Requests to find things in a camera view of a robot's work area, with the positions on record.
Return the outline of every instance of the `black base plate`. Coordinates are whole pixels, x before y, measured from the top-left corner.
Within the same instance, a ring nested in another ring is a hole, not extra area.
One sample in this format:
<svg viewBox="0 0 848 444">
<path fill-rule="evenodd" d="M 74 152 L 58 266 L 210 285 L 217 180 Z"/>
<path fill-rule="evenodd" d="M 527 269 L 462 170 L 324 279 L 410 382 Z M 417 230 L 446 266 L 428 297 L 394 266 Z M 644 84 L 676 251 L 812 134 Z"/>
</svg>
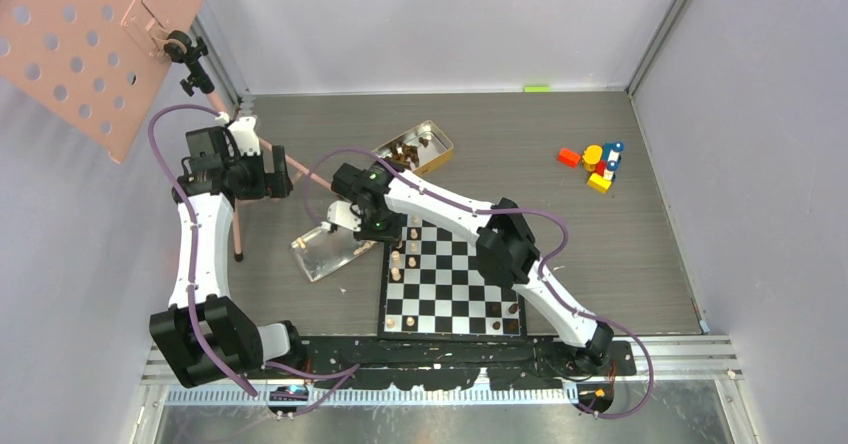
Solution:
<svg viewBox="0 0 848 444">
<path fill-rule="evenodd" d="M 303 366 L 316 374 L 329 374 L 359 364 L 360 369 L 349 379 L 346 388 L 382 390 L 394 384 L 409 390 L 424 386 L 426 390 L 448 390 L 470 387 L 485 368 L 492 390 L 557 389 L 562 382 L 556 377 L 580 379 L 580 371 L 570 369 L 573 348 L 554 342 L 551 336 L 530 336 L 510 342 L 445 342 L 401 341 L 359 336 L 304 336 L 308 359 Z M 619 376 L 636 374 L 630 344 L 613 341 L 609 362 L 601 369 L 606 375 L 611 363 Z M 440 369 L 433 369 L 433 364 Z M 274 378 L 278 372 L 251 374 L 251 378 Z M 315 383 L 332 387 L 333 381 Z"/>
</svg>

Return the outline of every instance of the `yellow cylinder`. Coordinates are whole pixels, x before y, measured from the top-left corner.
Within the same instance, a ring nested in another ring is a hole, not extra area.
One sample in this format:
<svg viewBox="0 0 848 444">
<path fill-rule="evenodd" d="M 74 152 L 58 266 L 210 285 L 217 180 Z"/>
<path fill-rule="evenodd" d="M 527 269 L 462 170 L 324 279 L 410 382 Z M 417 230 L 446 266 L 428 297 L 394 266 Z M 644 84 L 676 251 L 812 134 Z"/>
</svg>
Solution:
<svg viewBox="0 0 848 444">
<path fill-rule="evenodd" d="M 601 155 L 604 150 L 601 146 L 591 145 L 583 151 L 583 169 L 589 172 L 595 172 L 598 163 L 601 162 Z"/>
</svg>

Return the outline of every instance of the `colorful toy pile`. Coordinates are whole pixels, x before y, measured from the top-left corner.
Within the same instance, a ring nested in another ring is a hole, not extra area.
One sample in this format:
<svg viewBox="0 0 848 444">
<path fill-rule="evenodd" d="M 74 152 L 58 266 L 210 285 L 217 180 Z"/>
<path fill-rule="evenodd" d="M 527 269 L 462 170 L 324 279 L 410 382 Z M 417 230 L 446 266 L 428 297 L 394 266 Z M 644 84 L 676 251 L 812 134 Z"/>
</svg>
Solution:
<svg viewBox="0 0 848 444">
<path fill-rule="evenodd" d="M 615 181 L 623 151 L 624 143 L 621 141 L 608 142 L 603 147 L 591 145 L 583 151 L 582 157 L 574 151 L 562 148 L 557 160 L 568 167 L 577 167 L 582 160 L 583 169 L 591 173 L 586 184 L 601 194 L 606 194 Z"/>
</svg>

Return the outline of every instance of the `yellow block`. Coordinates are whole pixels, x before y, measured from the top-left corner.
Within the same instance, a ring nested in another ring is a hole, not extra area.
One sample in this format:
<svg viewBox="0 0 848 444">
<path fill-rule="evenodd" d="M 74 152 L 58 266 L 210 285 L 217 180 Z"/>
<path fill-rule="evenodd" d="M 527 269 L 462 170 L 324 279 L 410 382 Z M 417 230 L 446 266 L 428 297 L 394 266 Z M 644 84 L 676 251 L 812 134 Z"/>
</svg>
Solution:
<svg viewBox="0 0 848 444">
<path fill-rule="evenodd" d="M 601 162 L 604 149 L 601 146 L 591 145 L 583 151 L 583 169 L 595 172 L 595 167 Z"/>
<path fill-rule="evenodd" d="M 586 184 L 589 184 L 589 187 L 600 192 L 601 194 L 606 194 L 609 190 L 609 186 L 612 185 L 612 181 L 608 181 L 593 172 L 592 175 L 589 176 L 589 182 L 587 182 Z"/>
</svg>

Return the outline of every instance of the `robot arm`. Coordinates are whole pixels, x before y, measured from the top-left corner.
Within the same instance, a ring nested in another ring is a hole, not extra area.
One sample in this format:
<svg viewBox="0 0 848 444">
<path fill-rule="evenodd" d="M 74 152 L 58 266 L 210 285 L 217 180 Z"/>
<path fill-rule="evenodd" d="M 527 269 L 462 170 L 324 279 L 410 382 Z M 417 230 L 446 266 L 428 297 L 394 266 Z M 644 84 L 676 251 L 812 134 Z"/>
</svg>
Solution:
<svg viewBox="0 0 848 444">
<path fill-rule="evenodd" d="M 186 191 L 197 221 L 195 302 L 206 322 L 206 341 L 235 372 L 258 369 L 265 361 L 299 347 L 289 322 L 256 326 L 230 299 L 227 241 L 236 199 L 286 197 L 291 192 L 282 146 L 272 150 L 274 171 L 265 172 L 256 118 L 243 117 L 229 127 L 215 126 L 186 134 L 190 156 L 177 181 Z M 150 317 L 150 333 L 180 383 L 187 387 L 223 376 L 200 348 L 192 332 L 188 293 L 194 223 L 174 193 L 181 222 L 180 261 L 168 310 Z"/>
<path fill-rule="evenodd" d="M 398 172 L 415 187 L 394 178 L 377 163 L 366 170 L 342 165 L 333 176 L 333 191 L 352 204 L 335 203 L 328 219 L 353 230 L 357 239 L 395 241 L 406 222 L 404 215 L 412 214 L 475 244 L 479 271 L 487 284 L 511 287 L 536 307 L 554 326 L 563 343 L 575 349 L 574 362 L 582 370 L 594 373 L 602 366 L 612 342 L 612 329 L 573 311 L 587 312 L 547 266 L 542 268 L 548 285 L 545 284 L 539 273 L 540 253 L 524 217 L 474 212 L 518 207 L 514 202 L 502 199 L 493 204 L 468 199 L 430 184 L 411 171 L 398 169 Z M 430 192 L 420 191 L 424 188 Z M 573 310 L 566 309 L 560 301 Z"/>
</svg>

